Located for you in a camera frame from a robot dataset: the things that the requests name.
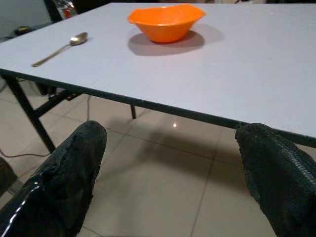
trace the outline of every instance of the wall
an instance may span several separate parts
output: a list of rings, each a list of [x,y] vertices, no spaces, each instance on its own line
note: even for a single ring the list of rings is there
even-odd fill
[[[19,26],[50,22],[43,0],[0,0],[0,38]]]

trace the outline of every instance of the black table leg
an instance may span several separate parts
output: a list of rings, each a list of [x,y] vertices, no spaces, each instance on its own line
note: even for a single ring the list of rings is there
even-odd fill
[[[3,79],[5,79],[12,93],[18,100],[22,109],[28,116],[29,120],[33,124],[36,131],[38,132],[40,138],[46,145],[47,149],[49,150],[50,153],[52,153],[55,150],[55,146],[53,142],[51,141],[49,135],[47,134],[45,128],[43,127],[42,123],[40,122],[39,116],[37,115],[36,111],[32,108],[29,100],[26,98],[20,84],[17,82],[17,80],[14,77],[9,77],[9,76],[2,76],[2,77]]]
[[[136,119],[135,105],[130,105],[130,110],[132,111],[132,118]]]

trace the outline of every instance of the tile floor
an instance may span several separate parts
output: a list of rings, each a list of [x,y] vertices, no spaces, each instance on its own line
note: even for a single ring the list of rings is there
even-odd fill
[[[46,100],[21,85],[33,106]],[[85,121],[86,100],[65,101],[41,119],[56,145]],[[108,143],[79,237],[275,236],[246,188],[234,130],[142,108],[132,120],[128,105],[95,97],[90,104]],[[48,152],[8,88],[0,110],[3,151]],[[300,147],[316,158],[316,149]],[[45,158],[7,160],[25,181]]]

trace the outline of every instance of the spoon handle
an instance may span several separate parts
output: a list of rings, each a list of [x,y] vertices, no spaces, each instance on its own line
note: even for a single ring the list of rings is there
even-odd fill
[[[57,50],[56,52],[48,55],[46,58],[36,62],[36,63],[33,63],[32,64],[32,67],[38,67],[40,65],[42,65],[44,62],[48,61],[49,59],[55,57],[56,55],[60,54],[62,51],[64,51],[68,46],[71,46],[70,44],[67,44],[65,45],[64,47],[60,48],[59,50]]]

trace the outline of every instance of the table top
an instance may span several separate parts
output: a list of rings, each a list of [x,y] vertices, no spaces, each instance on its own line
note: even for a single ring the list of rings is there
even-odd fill
[[[0,73],[316,138],[316,5],[197,4],[192,32],[155,44],[127,17],[156,5],[111,3],[1,43]],[[85,44],[31,67],[80,32]]]

